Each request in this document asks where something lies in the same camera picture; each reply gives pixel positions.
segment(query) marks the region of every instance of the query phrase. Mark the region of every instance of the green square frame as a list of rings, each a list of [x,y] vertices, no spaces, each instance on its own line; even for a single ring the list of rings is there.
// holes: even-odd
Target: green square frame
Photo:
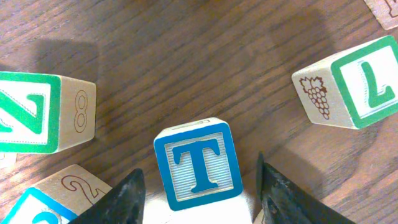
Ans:
[[[348,108],[349,114],[351,115],[351,118],[353,120],[354,125],[358,128],[365,128],[371,124],[374,124],[392,114],[398,111],[398,103],[391,105],[387,108],[384,108],[383,110],[380,110],[377,113],[374,113],[370,116],[367,116],[365,118],[360,118],[358,111],[355,108],[354,101],[348,91],[347,84],[343,78],[343,74],[341,73],[341,67],[351,63],[357,59],[360,59],[366,55],[369,55],[370,53],[373,53],[377,50],[380,50],[384,47],[391,47],[397,63],[398,63],[398,45],[393,36],[387,36],[384,38],[381,38],[380,40],[377,40],[374,43],[371,43],[370,45],[359,49],[349,55],[346,55],[335,62],[332,63],[331,65],[331,72],[333,74],[333,77],[335,78],[335,82],[337,84],[337,87],[344,99],[344,103]]]
[[[16,144],[0,142],[0,152],[51,154],[58,149],[61,79],[56,75],[0,72],[0,80],[45,83],[51,86],[49,111],[49,136],[47,144]]]

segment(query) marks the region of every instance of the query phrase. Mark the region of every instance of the blue square frame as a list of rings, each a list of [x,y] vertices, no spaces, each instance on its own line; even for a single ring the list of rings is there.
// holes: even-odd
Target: blue square frame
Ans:
[[[71,210],[65,208],[63,205],[60,203],[56,202],[54,199],[50,198],[49,196],[45,195],[42,191],[39,189],[36,189],[34,187],[28,188],[24,194],[22,194],[21,198],[18,200],[18,202],[14,205],[14,207],[11,209],[11,211],[8,213],[6,218],[3,220],[2,224],[8,224],[11,219],[16,215],[16,213],[19,211],[20,207],[22,204],[25,202],[25,200],[28,198],[28,196],[33,196],[46,204],[49,208],[51,208],[53,211],[57,212],[59,215],[67,218],[68,220],[72,221],[75,218],[77,218],[77,215],[74,214]]]
[[[229,170],[231,172],[234,188],[224,192],[218,192],[178,202],[175,196],[169,163],[167,162],[165,145],[168,143],[179,142],[186,139],[199,138],[213,133],[223,134],[224,143],[225,143],[225,152],[228,158]],[[172,210],[179,211],[186,208],[205,205],[212,202],[218,202],[221,200],[238,196],[239,194],[242,193],[243,183],[242,183],[241,173],[239,170],[238,158],[236,157],[231,130],[226,123],[214,124],[211,126],[206,126],[204,128],[199,128],[184,133],[178,133],[172,136],[166,136],[164,138],[156,139],[154,142],[154,146],[155,146],[157,163],[159,165],[160,175],[162,176],[164,189],[166,191],[167,201],[169,202],[169,206]]]

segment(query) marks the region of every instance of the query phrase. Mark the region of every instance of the wood grain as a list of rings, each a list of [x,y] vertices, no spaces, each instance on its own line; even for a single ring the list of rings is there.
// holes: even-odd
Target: wood grain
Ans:
[[[0,68],[98,86],[94,140],[0,170],[0,220],[25,189],[79,164],[111,186],[144,170],[145,214],[167,210],[153,139],[216,116],[231,126],[255,218],[255,161],[266,159],[358,223],[398,222],[398,115],[355,131],[311,124],[291,75],[391,34],[355,0],[3,0]],[[159,215],[176,223],[182,213]]]

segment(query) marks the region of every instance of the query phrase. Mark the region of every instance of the bunch of grapes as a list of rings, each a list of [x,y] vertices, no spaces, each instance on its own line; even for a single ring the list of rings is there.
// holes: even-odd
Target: bunch of grapes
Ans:
[[[318,108],[319,113],[322,116],[329,120],[330,112],[329,112],[329,104],[326,99],[327,90],[323,86],[322,78],[301,78],[300,83],[303,86],[303,90],[308,94],[311,102]]]

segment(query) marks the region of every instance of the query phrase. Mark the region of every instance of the engraved number 8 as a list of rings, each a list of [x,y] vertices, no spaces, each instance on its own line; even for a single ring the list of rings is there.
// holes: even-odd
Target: engraved number 8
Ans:
[[[76,115],[75,115],[75,129],[78,133],[82,133],[87,125],[87,106],[88,106],[88,97],[85,91],[80,90],[75,98],[75,107],[76,107]]]

